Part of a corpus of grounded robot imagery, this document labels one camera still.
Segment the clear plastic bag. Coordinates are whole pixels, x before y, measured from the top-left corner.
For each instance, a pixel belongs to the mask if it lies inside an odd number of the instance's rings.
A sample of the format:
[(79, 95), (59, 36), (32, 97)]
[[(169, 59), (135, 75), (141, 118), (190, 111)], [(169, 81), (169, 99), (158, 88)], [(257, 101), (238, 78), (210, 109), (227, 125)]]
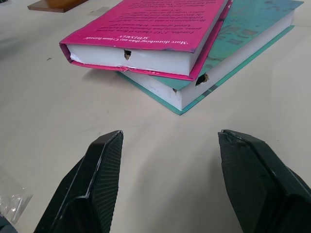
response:
[(31, 198), (32, 195), (0, 167), (0, 216), (15, 225)]

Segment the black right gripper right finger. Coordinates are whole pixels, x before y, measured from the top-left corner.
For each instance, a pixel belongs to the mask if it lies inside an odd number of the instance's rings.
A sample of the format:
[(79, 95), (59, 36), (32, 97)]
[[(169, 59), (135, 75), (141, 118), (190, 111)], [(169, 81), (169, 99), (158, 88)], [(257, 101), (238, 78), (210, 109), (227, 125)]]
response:
[(218, 133), (225, 187), (243, 233), (311, 233), (311, 188), (264, 141)]

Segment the teal hardcover book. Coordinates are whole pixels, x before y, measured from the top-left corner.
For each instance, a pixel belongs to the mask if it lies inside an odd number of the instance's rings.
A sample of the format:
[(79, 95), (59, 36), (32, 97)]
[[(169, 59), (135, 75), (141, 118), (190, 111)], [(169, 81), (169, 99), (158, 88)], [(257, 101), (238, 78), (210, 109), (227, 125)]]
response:
[(273, 45), (294, 26), (299, 0), (233, 0), (194, 81), (120, 72), (127, 81), (182, 115)]

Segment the pink hardcover book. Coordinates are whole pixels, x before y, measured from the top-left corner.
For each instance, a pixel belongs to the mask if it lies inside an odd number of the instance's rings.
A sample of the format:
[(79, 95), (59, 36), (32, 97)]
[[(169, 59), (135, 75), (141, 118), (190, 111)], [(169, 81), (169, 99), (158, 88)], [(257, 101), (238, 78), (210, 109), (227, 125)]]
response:
[(73, 65), (192, 81), (230, 0), (122, 0), (59, 46)]

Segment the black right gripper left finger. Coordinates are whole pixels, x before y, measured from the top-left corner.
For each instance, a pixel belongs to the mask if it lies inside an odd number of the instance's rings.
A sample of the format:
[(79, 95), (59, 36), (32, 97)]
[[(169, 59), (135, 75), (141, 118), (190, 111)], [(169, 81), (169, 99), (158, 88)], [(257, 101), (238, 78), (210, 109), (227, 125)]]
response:
[(34, 233), (109, 233), (119, 190), (123, 132), (93, 141), (56, 189)]

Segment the brown wooden board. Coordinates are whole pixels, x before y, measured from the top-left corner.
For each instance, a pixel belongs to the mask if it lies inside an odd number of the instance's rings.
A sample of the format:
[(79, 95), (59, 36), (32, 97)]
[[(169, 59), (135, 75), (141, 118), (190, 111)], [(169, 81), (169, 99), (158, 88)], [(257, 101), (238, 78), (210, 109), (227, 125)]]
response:
[(29, 10), (65, 13), (88, 0), (39, 0), (28, 5)]

